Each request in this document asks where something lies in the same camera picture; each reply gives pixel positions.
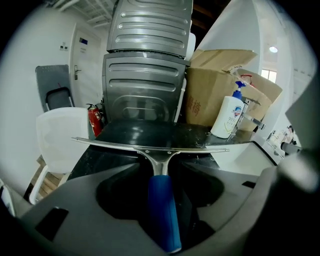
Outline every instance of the cardboard box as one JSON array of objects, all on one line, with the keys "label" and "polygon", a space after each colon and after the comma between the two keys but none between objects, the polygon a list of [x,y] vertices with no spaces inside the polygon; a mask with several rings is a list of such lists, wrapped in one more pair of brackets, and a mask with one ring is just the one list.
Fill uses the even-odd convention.
[{"label": "cardboard box", "polygon": [[[224,97],[232,96],[238,88],[235,82],[240,79],[232,75],[231,71],[246,65],[255,56],[257,54],[250,50],[196,50],[186,72],[186,122],[212,127]],[[244,69],[242,71],[243,74],[254,76],[252,81],[254,80],[253,84],[256,86],[254,88],[247,84],[241,89],[242,95],[261,104],[251,103],[246,113],[261,120],[282,89],[258,74]],[[255,127],[256,125],[252,122],[243,120],[240,129],[253,131]]]}]

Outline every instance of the window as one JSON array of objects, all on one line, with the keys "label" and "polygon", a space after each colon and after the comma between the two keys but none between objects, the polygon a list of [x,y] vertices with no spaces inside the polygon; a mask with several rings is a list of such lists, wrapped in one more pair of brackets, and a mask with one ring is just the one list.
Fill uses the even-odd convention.
[{"label": "window", "polygon": [[275,83],[277,78],[277,72],[267,70],[267,69],[262,69],[261,76]]}]

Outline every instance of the faucet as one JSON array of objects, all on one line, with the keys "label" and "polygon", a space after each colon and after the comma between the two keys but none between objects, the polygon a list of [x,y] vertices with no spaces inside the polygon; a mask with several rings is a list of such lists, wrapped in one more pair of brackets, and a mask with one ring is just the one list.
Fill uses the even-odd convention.
[{"label": "faucet", "polygon": [[261,130],[263,130],[264,128],[266,128],[266,125],[265,125],[263,122],[255,119],[255,118],[252,117],[251,115],[246,114],[246,111],[247,111],[247,109],[248,109],[248,106],[249,106],[249,104],[250,104],[251,102],[254,103],[254,104],[258,104],[258,105],[261,106],[260,102],[254,100],[254,99],[252,99],[252,98],[247,98],[247,97],[242,97],[241,100],[242,100],[242,102],[244,103],[243,111],[242,111],[242,113],[241,113],[241,115],[240,115],[240,118],[239,118],[238,122],[236,123],[235,127],[233,128],[232,133],[231,133],[229,139],[232,139],[232,138],[236,135],[236,132],[237,132],[237,130],[239,129],[239,125],[241,124],[241,122],[242,122],[242,120],[243,120],[244,118],[245,118],[245,119],[248,119],[248,120],[251,121],[251,122],[253,122],[253,123],[254,123],[255,125],[257,125],[258,128],[261,129]]}]

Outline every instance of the wooden floor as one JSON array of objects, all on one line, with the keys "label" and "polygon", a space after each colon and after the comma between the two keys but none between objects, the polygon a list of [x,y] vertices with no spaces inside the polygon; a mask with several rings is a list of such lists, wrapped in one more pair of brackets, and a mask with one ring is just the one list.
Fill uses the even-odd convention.
[{"label": "wooden floor", "polygon": [[[38,168],[38,170],[36,171],[35,175],[33,176],[32,180],[31,180],[31,184],[33,186],[35,185],[43,168],[46,166],[46,162],[44,161],[42,156],[40,156],[37,159],[37,162],[40,164],[40,167]],[[36,198],[38,200],[41,200],[41,199],[45,198],[47,195],[49,195],[52,191],[54,191],[58,187],[59,182],[61,181],[63,176],[64,176],[64,174],[48,172],[44,178],[44,181],[41,185],[41,188],[40,188],[39,193]]]}]

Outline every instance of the ceiling light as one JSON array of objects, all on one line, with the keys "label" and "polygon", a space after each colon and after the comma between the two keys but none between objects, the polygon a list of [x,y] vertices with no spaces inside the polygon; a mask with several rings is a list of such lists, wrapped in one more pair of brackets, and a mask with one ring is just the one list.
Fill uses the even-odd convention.
[{"label": "ceiling light", "polygon": [[271,47],[269,48],[269,50],[270,50],[270,52],[272,52],[272,53],[277,53],[277,52],[278,52],[278,48],[276,48],[276,47],[274,47],[274,46],[271,46]]}]

